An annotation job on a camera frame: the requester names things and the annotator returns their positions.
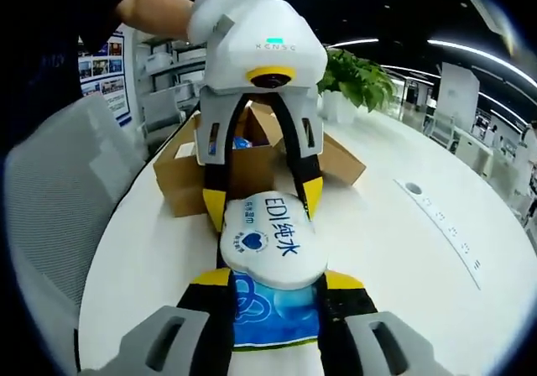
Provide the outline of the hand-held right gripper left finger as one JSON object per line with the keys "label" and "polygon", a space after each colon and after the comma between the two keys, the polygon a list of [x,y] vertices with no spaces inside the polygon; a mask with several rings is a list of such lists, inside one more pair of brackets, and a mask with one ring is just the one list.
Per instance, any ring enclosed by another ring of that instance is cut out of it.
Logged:
{"label": "hand-held right gripper left finger", "polygon": [[229,268],[196,277],[176,306],[163,306],[121,340],[121,375],[226,375],[233,349]]}

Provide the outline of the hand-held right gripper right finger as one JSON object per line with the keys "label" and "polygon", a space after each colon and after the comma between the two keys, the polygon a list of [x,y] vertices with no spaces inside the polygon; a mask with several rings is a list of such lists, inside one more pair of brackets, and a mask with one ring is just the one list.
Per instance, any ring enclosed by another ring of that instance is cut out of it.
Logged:
{"label": "hand-held right gripper right finger", "polygon": [[326,375],[439,375],[432,344],[389,311],[363,283],[326,271],[316,281],[317,337]]}

